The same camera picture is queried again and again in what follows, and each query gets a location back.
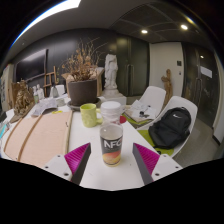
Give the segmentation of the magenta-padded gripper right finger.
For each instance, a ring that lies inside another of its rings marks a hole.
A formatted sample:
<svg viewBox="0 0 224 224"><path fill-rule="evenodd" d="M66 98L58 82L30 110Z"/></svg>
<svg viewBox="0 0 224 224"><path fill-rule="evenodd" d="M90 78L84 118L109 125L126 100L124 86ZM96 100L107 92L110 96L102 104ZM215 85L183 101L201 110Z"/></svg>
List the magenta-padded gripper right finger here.
<svg viewBox="0 0 224 224"><path fill-rule="evenodd" d="M132 153L145 185L182 169L169 155L159 155L137 143L133 144Z"/></svg>

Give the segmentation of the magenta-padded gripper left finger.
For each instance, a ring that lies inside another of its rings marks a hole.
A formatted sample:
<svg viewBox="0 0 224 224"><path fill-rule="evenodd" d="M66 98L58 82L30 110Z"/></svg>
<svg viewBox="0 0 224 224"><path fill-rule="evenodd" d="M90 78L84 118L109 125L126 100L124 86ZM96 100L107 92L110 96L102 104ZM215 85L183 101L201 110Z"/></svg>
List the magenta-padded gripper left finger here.
<svg viewBox="0 0 224 224"><path fill-rule="evenodd" d="M79 185L90 154L91 144L86 143L65 155L57 154L44 165L43 169Z"/></svg>

